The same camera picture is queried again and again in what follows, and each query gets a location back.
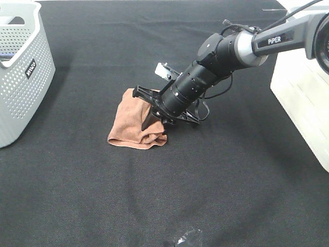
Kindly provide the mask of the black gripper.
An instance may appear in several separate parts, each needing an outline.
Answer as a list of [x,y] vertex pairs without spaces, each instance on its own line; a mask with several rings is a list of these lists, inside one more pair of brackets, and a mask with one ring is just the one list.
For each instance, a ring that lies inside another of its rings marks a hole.
[[146,130],[158,120],[163,125],[163,135],[167,135],[168,131],[175,126],[177,121],[183,121],[195,125],[198,125],[200,122],[200,120],[189,110],[183,110],[178,116],[169,113],[160,102],[162,94],[155,90],[146,89],[138,85],[133,89],[132,96],[140,98],[151,105],[150,110],[141,125],[142,131]]

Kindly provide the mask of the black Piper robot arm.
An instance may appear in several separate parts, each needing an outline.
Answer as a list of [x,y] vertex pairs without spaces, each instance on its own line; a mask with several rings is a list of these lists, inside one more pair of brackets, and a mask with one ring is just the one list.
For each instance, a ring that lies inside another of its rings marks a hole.
[[228,29],[232,30],[228,36],[214,33],[207,38],[196,59],[182,73],[159,63],[155,73],[168,82],[162,90],[134,88],[133,97],[151,106],[142,129],[158,120],[164,125],[173,125],[178,120],[198,124],[198,111],[188,109],[191,104],[204,102],[208,88],[231,78],[235,70],[262,65],[270,54],[303,48],[308,59],[316,59],[328,71],[328,14],[325,12],[263,30],[238,24],[230,24]]

